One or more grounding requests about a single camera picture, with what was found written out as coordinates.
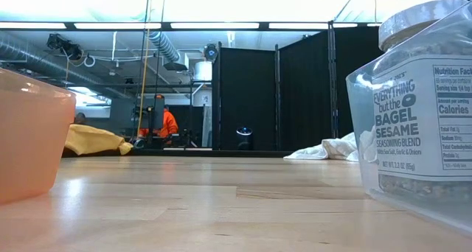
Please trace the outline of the orange plastic bin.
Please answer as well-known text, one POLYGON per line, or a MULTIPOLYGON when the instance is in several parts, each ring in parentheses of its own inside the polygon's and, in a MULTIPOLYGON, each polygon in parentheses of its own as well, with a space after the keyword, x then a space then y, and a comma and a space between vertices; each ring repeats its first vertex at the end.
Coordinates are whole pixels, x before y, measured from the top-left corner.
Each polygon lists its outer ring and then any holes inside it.
POLYGON ((0 205, 52 188, 75 104, 70 91, 0 68, 0 205))

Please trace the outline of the yellow cloth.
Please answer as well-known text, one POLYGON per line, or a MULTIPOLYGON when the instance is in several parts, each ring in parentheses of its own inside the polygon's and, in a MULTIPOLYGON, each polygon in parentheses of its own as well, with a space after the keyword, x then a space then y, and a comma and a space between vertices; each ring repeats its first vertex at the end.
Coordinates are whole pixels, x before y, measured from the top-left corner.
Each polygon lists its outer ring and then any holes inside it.
POLYGON ((126 155, 133 145, 123 137, 110 131, 88 125, 71 124, 66 137, 65 148, 77 155, 100 153, 108 150, 119 151, 126 155))

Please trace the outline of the black ceiling-mounted device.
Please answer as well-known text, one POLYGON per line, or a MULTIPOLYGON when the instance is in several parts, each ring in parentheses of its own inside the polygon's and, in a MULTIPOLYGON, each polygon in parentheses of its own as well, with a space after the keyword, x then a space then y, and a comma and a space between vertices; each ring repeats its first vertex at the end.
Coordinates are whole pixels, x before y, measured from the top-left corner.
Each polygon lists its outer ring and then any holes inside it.
POLYGON ((46 46, 52 50, 60 50, 70 60, 79 60, 83 56, 83 50, 78 44, 72 43, 57 33, 49 34, 46 46))

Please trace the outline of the black monitor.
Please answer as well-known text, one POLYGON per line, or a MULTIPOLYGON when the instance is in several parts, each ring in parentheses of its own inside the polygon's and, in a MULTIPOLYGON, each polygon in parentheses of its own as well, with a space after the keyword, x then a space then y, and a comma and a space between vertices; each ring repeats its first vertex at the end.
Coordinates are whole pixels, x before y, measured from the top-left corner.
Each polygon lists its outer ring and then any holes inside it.
POLYGON ((149 102, 148 115, 148 121, 154 130, 162 128, 164 118, 164 97, 162 95, 156 95, 149 102))

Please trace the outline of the large black partition panel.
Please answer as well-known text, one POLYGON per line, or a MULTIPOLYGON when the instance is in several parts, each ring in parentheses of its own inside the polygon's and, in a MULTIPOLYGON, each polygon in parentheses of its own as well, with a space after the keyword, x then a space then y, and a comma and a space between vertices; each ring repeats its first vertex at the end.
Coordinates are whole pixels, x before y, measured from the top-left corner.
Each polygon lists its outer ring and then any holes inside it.
POLYGON ((280 148, 295 151, 353 131, 346 77, 381 55, 377 27, 336 28, 280 50, 280 148))

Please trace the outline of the corrugated flexible duct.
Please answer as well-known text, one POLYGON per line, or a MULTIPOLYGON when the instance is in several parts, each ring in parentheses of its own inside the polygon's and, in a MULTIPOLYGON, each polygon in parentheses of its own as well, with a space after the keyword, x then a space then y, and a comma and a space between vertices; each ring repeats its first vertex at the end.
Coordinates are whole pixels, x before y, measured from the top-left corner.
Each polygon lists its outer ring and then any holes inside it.
POLYGON ((147 39, 158 49, 160 55, 167 62, 177 62, 180 60, 180 54, 177 49, 163 32, 150 32, 147 35, 147 39))

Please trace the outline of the silver ceiling duct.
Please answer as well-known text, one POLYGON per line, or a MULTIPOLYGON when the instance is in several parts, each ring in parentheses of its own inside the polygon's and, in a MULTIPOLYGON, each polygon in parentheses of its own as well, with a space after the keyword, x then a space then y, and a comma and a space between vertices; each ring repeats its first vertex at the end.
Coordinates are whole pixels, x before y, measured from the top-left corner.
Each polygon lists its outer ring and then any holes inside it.
POLYGON ((73 66, 64 57, 56 57, 42 52, 37 46, 27 43, 15 36, 0 32, 0 62, 15 63, 16 65, 38 72, 47 77, 65 79, 73 83, 90 84, 90 88, 99 85, 98 91, 109 97, 131 99, 123 91, 102 86, 105 82, 83 68, 73 66))

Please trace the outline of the round black fan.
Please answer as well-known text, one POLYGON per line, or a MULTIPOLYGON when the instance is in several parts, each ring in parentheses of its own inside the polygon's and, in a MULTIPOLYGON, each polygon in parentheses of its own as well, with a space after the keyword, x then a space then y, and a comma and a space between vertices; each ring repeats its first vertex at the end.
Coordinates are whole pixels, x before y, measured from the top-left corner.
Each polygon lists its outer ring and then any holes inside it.
POLYGON ((214 43, 209 43, 204 47, 204 59, 214 63, 218 58, 218 45, 214 43))

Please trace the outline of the white towel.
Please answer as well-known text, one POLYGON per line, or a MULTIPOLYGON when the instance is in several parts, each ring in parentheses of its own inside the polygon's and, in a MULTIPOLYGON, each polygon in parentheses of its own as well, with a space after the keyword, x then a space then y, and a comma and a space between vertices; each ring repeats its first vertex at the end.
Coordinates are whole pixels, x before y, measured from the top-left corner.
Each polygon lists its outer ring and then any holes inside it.
POLYGON ((355 134, 349 133, 342 138, 323 139, 320 144, 297 150, 284 160, 342 160, 358 162, 358 148, 355 134))

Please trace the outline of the white cylinder tank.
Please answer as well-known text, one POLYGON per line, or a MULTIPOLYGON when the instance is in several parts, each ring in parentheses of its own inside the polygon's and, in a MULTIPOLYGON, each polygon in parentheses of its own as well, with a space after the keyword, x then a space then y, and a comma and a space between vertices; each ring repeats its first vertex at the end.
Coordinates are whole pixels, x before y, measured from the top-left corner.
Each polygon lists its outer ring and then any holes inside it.
POLYGON ((195 64, 194 78, 200 81, 211 81, 212 80, 212 62, 211 61, 197 62, 195 64))

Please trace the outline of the ceiling light strip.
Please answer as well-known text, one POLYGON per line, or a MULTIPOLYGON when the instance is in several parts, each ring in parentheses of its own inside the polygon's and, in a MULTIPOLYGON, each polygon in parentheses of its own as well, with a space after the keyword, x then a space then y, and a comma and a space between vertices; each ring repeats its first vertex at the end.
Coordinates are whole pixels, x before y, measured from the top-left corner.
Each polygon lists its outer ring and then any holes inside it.
POLYGON ((0 22, 0 29, 65 29, 64 23, 0 22))
POLYGON ((120 22, 120 23, 74 23, 77 29, 160 29, 161 23, 120 22))
POLYGON ((175 22, 173 29, 258 29, 259 23, 252 22, 175 22))
POLYGON ((315 30, 315 29, 327 29, 327 23, 282 23, 275 22, 268 24, 269 29, 303 29, 303 30, 315 30))

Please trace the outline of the narrow black partition panel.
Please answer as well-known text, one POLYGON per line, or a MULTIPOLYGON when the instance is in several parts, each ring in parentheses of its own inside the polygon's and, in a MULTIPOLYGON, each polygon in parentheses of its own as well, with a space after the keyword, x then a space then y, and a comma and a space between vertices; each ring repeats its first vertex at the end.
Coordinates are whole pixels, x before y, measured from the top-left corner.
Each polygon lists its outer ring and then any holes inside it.
POLYGON ((237 150, 237 129, 255 151, 275 151, 275 52, 222 47, 212 65, 212 149, 237 150))

